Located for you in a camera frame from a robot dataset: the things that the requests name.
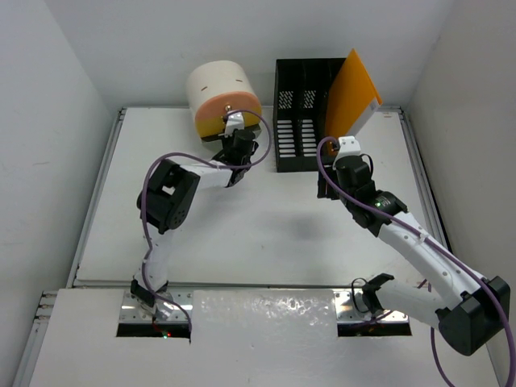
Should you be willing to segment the yellow drawer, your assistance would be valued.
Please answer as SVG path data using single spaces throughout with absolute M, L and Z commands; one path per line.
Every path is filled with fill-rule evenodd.
M 242 116 L 245 127 L 250 127 L 260 123 L 260 119 L 255 114 L 249 112 L 231 111 L 225 114 L 216 113 L 212 116 L 196 114 L 194 116 L 194 124 L 199 137 L 201 139 L 206 139 L 213 136 L 217 137 L 223 133 L 226 127 L 227 117 L 233 114 L 240 114 Z

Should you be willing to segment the pink top drawer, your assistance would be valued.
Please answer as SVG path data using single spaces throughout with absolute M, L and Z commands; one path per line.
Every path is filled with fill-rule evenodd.
M 202 102 L 195 110 L 196 114 L 212 116 L 216 113 L 227 113 L 226 108 L 231 110 L 251 110 L 261 114 L 261 103 L 255 94 L 246 91 L 233 91 L 216 95 Z

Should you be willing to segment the cream round drawer cabinet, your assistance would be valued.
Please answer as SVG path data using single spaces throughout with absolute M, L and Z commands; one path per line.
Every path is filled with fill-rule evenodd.
M 198 66 L 187 78 L 186 97 L 201 140 L 212 141 L 224 131 L 224 117 L 240 110 L 247 127 L 260 123 L 262 105 L 243 68 L 230 60 Z

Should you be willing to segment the orange notebook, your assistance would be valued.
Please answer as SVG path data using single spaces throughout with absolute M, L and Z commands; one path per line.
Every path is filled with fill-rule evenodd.
M 352 49 L 329 89 L 324 134 L 357 135 L 382 103 L 360 55 Z

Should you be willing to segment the black mesh file organizer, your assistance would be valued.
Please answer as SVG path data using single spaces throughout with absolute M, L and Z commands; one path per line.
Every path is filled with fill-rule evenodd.
M 329 89 L 344 58 L 276 60 L 273 130 L 276 170 L 313 172 Z

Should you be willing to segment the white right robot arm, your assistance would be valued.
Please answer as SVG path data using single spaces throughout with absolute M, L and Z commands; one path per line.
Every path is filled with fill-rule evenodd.
M 361 155 L 343 156 L 328 166 L 319 163 L 318 196 L 341 201 L 358 226 L 398 252 L 435 287 L 434 293 L 424 293 L 392 274 L 380 273 L 366 280 L 352 298 L 361 314 L 408 314 L 437 330 L 464 356 L 500 331 L 514 348 L 510 286 L 500 277 L 488 279 L 475 272 L 428 235 L 401 199 L 376 187 Z

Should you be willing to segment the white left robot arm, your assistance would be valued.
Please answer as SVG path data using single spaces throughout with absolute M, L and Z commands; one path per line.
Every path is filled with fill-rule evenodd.
M 176 152 L 155 161 L 137 198 L 149 251 L 131 282 L 131 294 L 149 309 L 164 299 L 168 286 L 168 259 L 173 231 L 186 220 L 197 192 L 211 188 L 229 188 L 242 180 L 250 169 L 251 157 L 258 148 L 251 129 L 238 129 L 222 140 L 223 148 L 209 160 L 196 159 L 181 165 Z

